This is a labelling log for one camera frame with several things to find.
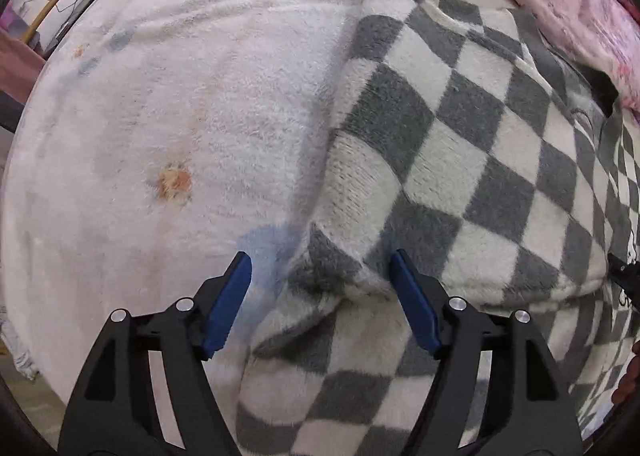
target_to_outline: white blanket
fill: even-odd
[[[111,310],[164,309],[245,250],[250,292],[206,366],[233,431],[248,340],[318,194],[359,2],[98,0],[68,34],[16,135],[1,242],[10,318],[63,400]]]

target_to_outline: checkered blanket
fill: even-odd
[[[460,0],[363,0],[332,129],[308,236],[242,380],[240,447],[399,454],[437,363],[388,283],[396,248],[449,295],[529,309],[586,424],[638,329],[603,282],[606,252],[635,256],[640,133],[604,117],[529,12]],[[489,368],[483,354],[461,444]]]

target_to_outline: blue gripper pad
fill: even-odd
[[[399,252],[391,256],[389,276],[418,346],[435,356],[442,347],[438,316]]]
[[[251,283],[251,258],[244,252],[239,255],[241,257],[236,268],[229,275],[216,303],[207,316],[205,339],[202,342],[202,349],[207,359],[210,359],[216,351],[224,347]]]

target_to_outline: metal screw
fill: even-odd
[[[114,322],[122,322],[127,318],[126,310],[116,310],[111,314],[111,320]]]
[[[463,311],[466,308],[466,301],[461,297],[452,297],[449,299],[449,306],[454,310]]]
[[[175,307],[180,311],[189,311],[191,308],[193,308],[193,301],[188,297],[185,297],[184,299],[180,299],[180,301],[175,303]]]
[[[531,315],[529,315],[524,310],[518,310],[515,313],[515,317],[516,317],[516,321],[522,322],[523,324],[526,324],[527,322],[529,322],[531,320]]]

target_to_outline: black cable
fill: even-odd
[[[24,7],[27,3],[31,3],[31,1],[37,1],[37,0],[28,0],[28,1],[25,1],[25,2],[20,6],[20,8]],[[71,13],[73,13],[73,11],[76,9],[76,4],[78,4],[78,1],[80,1],[80,0],[75,0],[73,3],[71,3],[71,4],[70,4],[70,5],[68,5],[68,6],[65,6],[65,7],[64,7],[64,8],[62,8],[62,9],[58,8],[58,5],[57,5],[57,4],[55,5],[55,7],[56,7],[56,10],[58,11],[58,13],[59,13],[59,14],[62,14],[62,12],[64,12],[65,10],[68,10],[68,9],[70,9],[71,7],[73,7],[73,8],[71,9]]]

